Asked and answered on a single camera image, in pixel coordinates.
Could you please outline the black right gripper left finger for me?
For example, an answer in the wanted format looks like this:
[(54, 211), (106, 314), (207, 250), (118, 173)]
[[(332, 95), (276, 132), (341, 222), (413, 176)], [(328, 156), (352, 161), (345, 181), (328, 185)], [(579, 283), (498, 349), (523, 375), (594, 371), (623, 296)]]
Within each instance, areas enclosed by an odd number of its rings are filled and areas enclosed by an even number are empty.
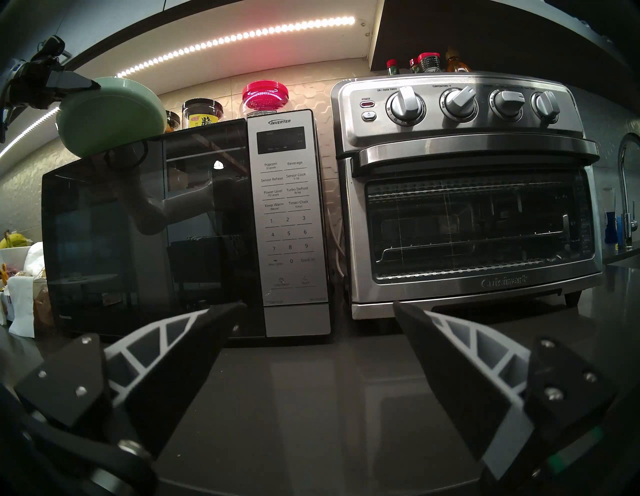
[(151, 322), (108, 346), (85, 333), (14, 391), (29, 415), (52, 428), (101, 444), (132, 441), (156, 459), (247, 314), (240, 301), (213, 305)]

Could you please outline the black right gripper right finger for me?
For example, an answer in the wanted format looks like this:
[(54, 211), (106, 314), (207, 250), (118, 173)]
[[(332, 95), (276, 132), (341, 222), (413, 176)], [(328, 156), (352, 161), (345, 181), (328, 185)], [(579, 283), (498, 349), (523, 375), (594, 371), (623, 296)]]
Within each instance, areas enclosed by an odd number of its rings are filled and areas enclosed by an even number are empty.
[(480, 481), (563, 471), (588, 451), (616, 386), (548, 335), (531, 348), (489, 326), (396, 301), (393, 314)]

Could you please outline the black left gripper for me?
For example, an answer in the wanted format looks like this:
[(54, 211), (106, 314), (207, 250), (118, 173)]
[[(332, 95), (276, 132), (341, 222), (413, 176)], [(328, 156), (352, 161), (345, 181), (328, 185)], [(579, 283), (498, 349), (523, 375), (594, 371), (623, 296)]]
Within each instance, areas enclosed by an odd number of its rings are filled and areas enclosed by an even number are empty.
[(36, 54), (30, 60), (12, 58), (1, 76), (1, 111), (25, 108), (48, 110), (51, 96), (101, 89), (101, 85), (78, 73), (53, 70), (51, 57)]

